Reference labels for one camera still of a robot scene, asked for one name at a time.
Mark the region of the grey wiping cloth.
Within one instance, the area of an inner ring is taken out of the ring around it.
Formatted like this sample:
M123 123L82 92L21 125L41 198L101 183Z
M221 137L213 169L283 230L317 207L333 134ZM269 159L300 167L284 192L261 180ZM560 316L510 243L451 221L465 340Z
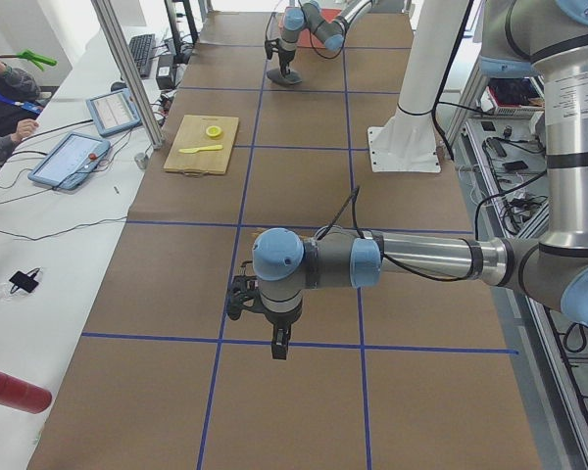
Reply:
M280 69L267 71L267 78L275 84L282 86L293 86L302 82L302 77L295 70L283 73Z

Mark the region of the pink plastic bin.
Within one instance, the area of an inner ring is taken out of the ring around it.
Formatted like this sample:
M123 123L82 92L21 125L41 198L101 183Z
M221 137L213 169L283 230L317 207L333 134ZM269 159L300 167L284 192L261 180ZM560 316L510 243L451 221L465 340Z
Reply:
M321 16L330 23L333 21L339 14L339 9L332 9L332 8L321 8L320 9ZM316 48L320 50L324 50L325 46L321 40L315 37L308 29L303 30L298 39L298 46L302 48Z

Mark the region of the yellow plastic knife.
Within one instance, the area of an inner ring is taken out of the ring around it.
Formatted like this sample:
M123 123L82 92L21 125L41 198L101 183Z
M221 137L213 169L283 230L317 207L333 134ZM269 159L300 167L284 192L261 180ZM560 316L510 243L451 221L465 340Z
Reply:
M214 151L220 151L223 149L223 145L222 144L216 144L216 145L209 145L209 146L200 146L200 147L191 147L191 148L181 148L178 149L178 151L181 154L196 154L199 152L214 152Z

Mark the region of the black power adapter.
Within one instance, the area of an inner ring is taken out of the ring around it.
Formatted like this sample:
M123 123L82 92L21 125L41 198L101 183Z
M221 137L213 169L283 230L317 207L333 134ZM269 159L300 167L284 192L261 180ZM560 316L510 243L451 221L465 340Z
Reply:
M167 53L158 57L156 82L160 90L170 90L176 84L176 63L174 55Z

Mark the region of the black keyboard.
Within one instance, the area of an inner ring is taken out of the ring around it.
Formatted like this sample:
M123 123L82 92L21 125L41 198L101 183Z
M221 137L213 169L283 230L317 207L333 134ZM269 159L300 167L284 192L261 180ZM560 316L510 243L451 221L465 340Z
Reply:
M154 57L155 35L153 33L132 36L128 42L128 49L142 78L148 77Z

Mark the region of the far blue teach pendant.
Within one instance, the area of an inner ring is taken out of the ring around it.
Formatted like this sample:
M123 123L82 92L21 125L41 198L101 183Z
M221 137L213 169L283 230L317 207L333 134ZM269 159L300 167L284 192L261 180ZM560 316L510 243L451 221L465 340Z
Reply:
M141 123L141 117L127 89L120 89L85 101L101 137L130 130Z

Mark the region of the blue teach pendant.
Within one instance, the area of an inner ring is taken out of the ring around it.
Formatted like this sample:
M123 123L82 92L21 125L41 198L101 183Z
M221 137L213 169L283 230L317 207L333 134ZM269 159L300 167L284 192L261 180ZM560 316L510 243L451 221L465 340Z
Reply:
M120 89L85 101L101 137L130 130L141 123L141 117L127 89Z
M79 186L111 149L111 142L71 132L30 172L33 183L71 191Z

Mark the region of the near blue teach pendant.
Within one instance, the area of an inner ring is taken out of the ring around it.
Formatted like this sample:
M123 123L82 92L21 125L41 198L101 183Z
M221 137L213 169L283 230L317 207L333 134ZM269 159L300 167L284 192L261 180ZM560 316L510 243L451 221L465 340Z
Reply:
M30 172L33 183L71 191L79 186L111 149L111 142L71 132Z

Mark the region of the red basket on shelf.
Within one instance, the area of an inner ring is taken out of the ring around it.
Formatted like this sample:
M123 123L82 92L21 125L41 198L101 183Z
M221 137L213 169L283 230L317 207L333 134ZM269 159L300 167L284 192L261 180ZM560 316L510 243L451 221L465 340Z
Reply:
M495 115L527 116L544 110L544 97L532 78L491 78L483 95Z

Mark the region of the small black device on table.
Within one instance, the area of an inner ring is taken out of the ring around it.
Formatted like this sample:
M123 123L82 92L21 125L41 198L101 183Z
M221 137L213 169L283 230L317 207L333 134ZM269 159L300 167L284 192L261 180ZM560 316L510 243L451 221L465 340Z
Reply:
M35 268L28 272L17 271L14 273L9 282L11 283L10 293L16 294L18 291L24 291L28 294L32 293L39 284L37 275L40 269Z

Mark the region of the seated person dark clothes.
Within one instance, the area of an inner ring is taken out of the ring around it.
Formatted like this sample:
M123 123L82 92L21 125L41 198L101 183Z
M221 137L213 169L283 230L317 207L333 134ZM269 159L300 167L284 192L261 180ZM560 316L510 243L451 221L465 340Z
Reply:
M39 112L22 107L36 105L40 88L25 70L13 68L0 60L0 164L38 128Z

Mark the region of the red cylindrical bottle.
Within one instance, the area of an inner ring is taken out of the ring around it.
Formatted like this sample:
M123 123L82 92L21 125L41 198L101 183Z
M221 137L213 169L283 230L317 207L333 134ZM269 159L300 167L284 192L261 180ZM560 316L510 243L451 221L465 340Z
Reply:
M51 402L52 394L48 390L0 371L0 405L37 414Z

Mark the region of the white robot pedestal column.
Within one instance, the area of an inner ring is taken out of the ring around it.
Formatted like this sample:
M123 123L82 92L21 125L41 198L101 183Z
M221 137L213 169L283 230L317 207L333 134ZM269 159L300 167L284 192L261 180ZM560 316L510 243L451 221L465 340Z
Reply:
M433 119L447 68L470 16L468 0L426 1L421 9L396 112L367 130L374 172L438 173Z

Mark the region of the aluminium frame post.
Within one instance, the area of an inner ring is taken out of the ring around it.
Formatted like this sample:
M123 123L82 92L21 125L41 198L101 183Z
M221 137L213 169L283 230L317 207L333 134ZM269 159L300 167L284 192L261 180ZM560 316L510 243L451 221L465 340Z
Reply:
M112 2L109 0L92 0L91 3L113 58L140 114L142 125L146 130L152 148L159 150L164 144L163 133L157 123L141 77L126 44L123 30L113 9Z

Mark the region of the green handled grabber tool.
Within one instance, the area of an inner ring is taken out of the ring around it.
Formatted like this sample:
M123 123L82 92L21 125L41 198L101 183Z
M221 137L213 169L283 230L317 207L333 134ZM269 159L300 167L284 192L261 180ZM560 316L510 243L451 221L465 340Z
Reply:
M29 61L38 67L41 71L44 71L45 66L56 67L58 64L56 59L37 54L28 49L15 54L0 54L0 59L21 59Z

